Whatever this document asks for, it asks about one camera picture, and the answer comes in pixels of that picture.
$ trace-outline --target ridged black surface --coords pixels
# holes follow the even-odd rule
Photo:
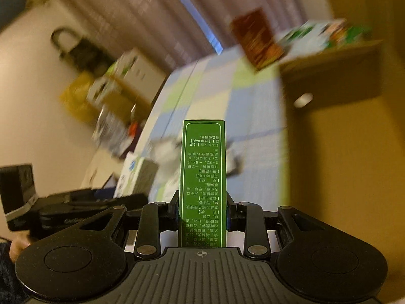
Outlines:
[[[35,299],[29,304],[41,303]],[[310,304],[285,288],[265,262],[244,258],[237,248],[168,248],[142,261],[110,293],[91,304]],[[375,299],[364,302],[378,304]]]

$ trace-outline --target round black pad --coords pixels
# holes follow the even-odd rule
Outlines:
[[[282,279],[317,301],[358,301],[378,293],[387,263],[374,247],[337,229],[298,231],[277,258]]]
[[[356,254],[341,247],[326,247],[315,251],[312,263],[321,271],[331,274],[345,274],[358,266]]]
[[[69,273],[85,268],[91,260],[92,254],[87,249],[67,245],[47,253],[45,265],[55,272]]]
[[[125,270],[124,251],[100,231],[85,237],[55,233],[25,249],[15,264],[18,279],[34,297],[56,302],[97,297]]]

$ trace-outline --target metal screw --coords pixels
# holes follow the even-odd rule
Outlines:
[[[248,252],[252,255],[264,255],[267,252],[267,248],[264,245],[251,245],[248,248]]]
[[[157,249],[154,245],[145,244],[139,246],[136,251],[141,255],[147,256],[156,253]]]

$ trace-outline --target black camera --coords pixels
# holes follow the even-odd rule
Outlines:
[[[0,168],[0,197],[9,229],[30,230],[31,236],[38,239],[113,206],[134,210],[148,203],[144,194],[97,199],[96,191],[87,188],[38,197],[31,164]]]

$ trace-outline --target black bag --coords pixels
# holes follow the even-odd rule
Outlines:
[[[59,35],[69,33],[79,42],[69,52],[66,52],[59,43]],[[60,51],[60,58],[69,60],[80,72],[88,71],[95,78],[102,77],[108,68],[115,62],[108,53],[96,46],[90,40],[81,37],[69,27],[60,27],[51,35],[53,45]]]

